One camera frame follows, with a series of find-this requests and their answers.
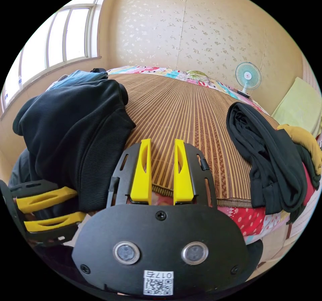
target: qr code sticker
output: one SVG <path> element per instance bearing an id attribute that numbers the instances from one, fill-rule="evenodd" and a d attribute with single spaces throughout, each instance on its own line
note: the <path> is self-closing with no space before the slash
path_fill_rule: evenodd
<path id="1" fill-rule="evenodd" d="M 144 295 L 173 295 L 173 272 L 144 271 Z"/>

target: bed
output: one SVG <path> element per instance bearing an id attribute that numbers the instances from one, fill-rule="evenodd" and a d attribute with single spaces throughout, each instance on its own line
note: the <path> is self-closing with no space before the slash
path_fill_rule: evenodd
<path id="1" fill-rule="evenodd" d="M 126 110 L 137 125 L 126 146 L 152 140 L 153 204 L 172 203 L 174 139 L 179 138 L 203 152 L 214 177 L 218 209 L 236 222 L 247 244 L 285 226 L 287 213 L 265 215 L 265 208 L 252 208 L 251 166 L 226 129 L 228 108 L 236 101 L 257 108 L 276 128 L 278 123 L 257 102 L 218 81 L 187 80 L 185 72 L 166 68 L 124 66 L 108 74 L 126 87 Z"/>

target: window frame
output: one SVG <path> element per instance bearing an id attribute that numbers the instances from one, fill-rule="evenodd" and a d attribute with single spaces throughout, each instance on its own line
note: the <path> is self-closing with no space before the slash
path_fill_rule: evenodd
<path id="1" fill-rule="evenodd" d="M 46 68 L 39 72 L 38 74 L 36 74 L 35 76 L 31 77 L 29 80 L 27 80 L 26 82 L 24 82 L 23 84 L 20 83 L 19 85 L 19 90 L 12 95 L 11 99 L 8 101 L 8 103 L 6 104 L 5 101 L 5 83 L 3 84 L 3 88 L 1 91 L 1 114 L 0 116 L 2 117 L 3 114 L 5 113 L 5 111 L 7 110 L 7 108 L 9 107 L 9 105 L 11 104 L 11 102 L 18 96 L 18 94 L 27 86 L 29 86 L 33 81 L 35 81 L 36 79 L 40 78 L 41 76 L 47 75 L 48 73 L 50 73 L 51 71 L 56 70 L 57 68 L 60 68 L 62 66 L 71 64 L 71 63 L 75 63 L 78 61 L 83 61 L 86 59 L 91 59 L 94 58 L 93 53 L 97 53 L 97 56 L 99 56 L 98 54 L 98 49 L 96 51 L 92 50 L 92 30 L 93 30 L 93 18 L 94 18 L 94 14 L 95 14 L 95 10 L 97 7 L 97 2 L 98 0 L 94 0 L 93 3 L 78 3 L 78 4 L 71 4 L 71 5 L 66 5 L 61 7 L 58 11 L 55 12 L 53 19 L 49 25 L 48 28 L 48 32 L 47 32 L 47 37 L 46 37 L 46 46 L 45 46 L 45 66 Z M 74 9 L 88 9 L 88 15 L 87 15 L 87 19 L 86 19 L 86 24 L 85 24 L 85 37 L 84 37 L 84 46 L 85 46 L 85 56 L 82 57 L 78 57 L 78 58 L 74 58 L 71 60 L 67 60 L 67 56 L 66 56 L 66 38 L 67 38 L 67 27 L 68 27 L 68 23 L 69 23 L 69 19 L 71 16 L 71 13 Z M 57 14 L 61 11 L 66 11 L 69 10 L 66 21 L 65 21 L 65 26 L 64 26 L 64 30 L 63 30 L 63 42 L 62 42 L 62 51 L 63 51 L 63 61 L 50 66 L 49 65 L 49 55 L 48 55 L 48 49 L 49 49 L 49 38 L 50 38 L 50 32 L 52 29 L 52 26 L 54 24 L 55 18 L 57 16 Z M 23 57 L 23 51 L 24 51 L 24 47 L 22 48 L 22 50 L 20 51 L 20 58 L 19 58 L 19 68 L 18 68 L 18 76 L 21 76 L 21 64 L 22 64 L 22 57 Z"/>

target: wall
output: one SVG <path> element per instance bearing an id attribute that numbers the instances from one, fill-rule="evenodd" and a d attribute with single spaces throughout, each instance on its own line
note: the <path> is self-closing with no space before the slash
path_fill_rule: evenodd
<path id="1" fill-rule="evenodd" d="M 318 93 L 321 93 L 318 81 L 316 80 L 316 77 L 311 69 L 311 66 L 308 62 L 308 60 L 306 59 L 306 57 L 304 56 L 304 54 L 302 54 L 302 60 L 303 60 L 303 77 L 302 79 L 310 84 Z"/>
<path id="2" fill-rule="evenodd" d="M 0 180 L 3 180 L 6 184 L 8 184 L 12 167 L 13 165 L 9 163 L 2 151 L 0 151 Z"/>
<path id="3" fill-rule="evenodd" d="M 262 74 L 252 96 L 268 113 L 302 77 L 296 43 L 249 0 L 116 0 L 110 36 L 113 67 L 197 69 L 238 87 L 236 67 L 250 61 Z"/>
<path id="4" fill-rule="evenodd" d="M 73 63 L 67 67 L 60 68 L 46 76 L 38 79 L 34 84 L 24 89 L 17 98 L 10 104 L 0 121 L 0 151 L 7 159 L 11 167 L 16 162 L 19 154 L 25 149 L 25 143 L 22 137 L 16 135 L 12 131 L 12 122 L 16 117 L 20 108 L 26 101 L 43 93 L 49 85 L 57 81 L 64 74 L 71 74 L 76 70 L 91 71 L 95 67 L 110 67 L 109 56 L 109 16 L 115 0 L 104 0 L 100 12 L 99 21 L 99 55 L 101 58 L 89 59 L 78 63 Z"/>

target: window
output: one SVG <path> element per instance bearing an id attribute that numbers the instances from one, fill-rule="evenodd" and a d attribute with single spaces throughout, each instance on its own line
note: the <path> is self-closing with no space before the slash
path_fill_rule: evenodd
<path id="1" fill-rule="evenodd" d="M 91 21 L 97 0 L 72 0 L 30 37 L 14 61 L 3 91 L 3 111 L 29 83 L 47 71 L 91 56 Z"/>

